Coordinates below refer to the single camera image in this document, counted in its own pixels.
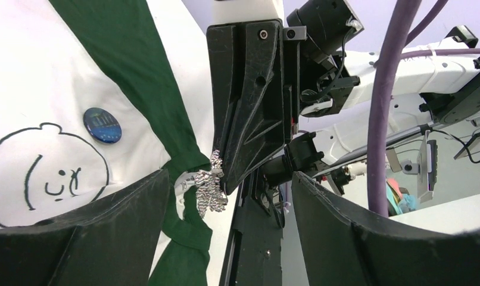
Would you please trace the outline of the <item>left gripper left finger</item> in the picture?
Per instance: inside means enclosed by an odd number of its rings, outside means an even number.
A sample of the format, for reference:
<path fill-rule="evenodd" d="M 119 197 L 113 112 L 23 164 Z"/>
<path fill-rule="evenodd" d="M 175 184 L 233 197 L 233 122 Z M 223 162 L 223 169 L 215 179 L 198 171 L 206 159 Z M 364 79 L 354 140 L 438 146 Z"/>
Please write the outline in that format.
<path fill-rule="evenodd" d="M 0 229 L 0 285 L 147 285 L 170 191 L 159 170 L 60 216 Z"/>

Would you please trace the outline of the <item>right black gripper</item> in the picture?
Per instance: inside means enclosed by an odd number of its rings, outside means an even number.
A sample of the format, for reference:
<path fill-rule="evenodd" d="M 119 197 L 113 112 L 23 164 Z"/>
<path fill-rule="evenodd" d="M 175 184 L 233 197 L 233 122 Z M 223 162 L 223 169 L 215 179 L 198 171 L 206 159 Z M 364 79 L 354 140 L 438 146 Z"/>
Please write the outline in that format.
<path fill-rule="evenodd" d="M 360 83 L 345 66 L 346 43 L 363 31 L 348 1 L 307 1 L 286 18 L 306 28 L 300 43 L 300 115 L 338 114 Z M 207 46 L 220 186 L 233 190 L 285 143 L 282 30 L 279 20 L 211 26 Z"/>

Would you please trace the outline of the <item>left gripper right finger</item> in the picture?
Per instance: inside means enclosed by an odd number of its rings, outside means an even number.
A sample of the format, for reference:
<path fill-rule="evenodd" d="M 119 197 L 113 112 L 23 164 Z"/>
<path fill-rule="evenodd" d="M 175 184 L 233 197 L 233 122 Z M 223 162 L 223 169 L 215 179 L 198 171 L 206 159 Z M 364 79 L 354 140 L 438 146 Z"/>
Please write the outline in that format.
<path fill-rule="evenodd" d="M 382 217 L 292 176 L 310 285 L 480 285 L 480 230 L 448 235 Z"/>

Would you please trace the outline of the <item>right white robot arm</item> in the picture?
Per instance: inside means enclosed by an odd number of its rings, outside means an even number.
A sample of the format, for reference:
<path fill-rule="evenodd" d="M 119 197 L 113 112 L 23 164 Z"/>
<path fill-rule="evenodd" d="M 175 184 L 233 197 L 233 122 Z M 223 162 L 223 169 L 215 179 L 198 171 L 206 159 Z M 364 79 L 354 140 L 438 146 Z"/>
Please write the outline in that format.
<path fill-rule="evenodd" d="M 213 186 L 254 191 L 303 172 L 342 173 L 366 158 L 368 138 L 394 145 L 480 112 L 480 48 L 466 26 L 442 40 L 384 52 L 345 50 L 363 31 L 347 1 L 214 1 L 206 32 L 214 112 Z"/>

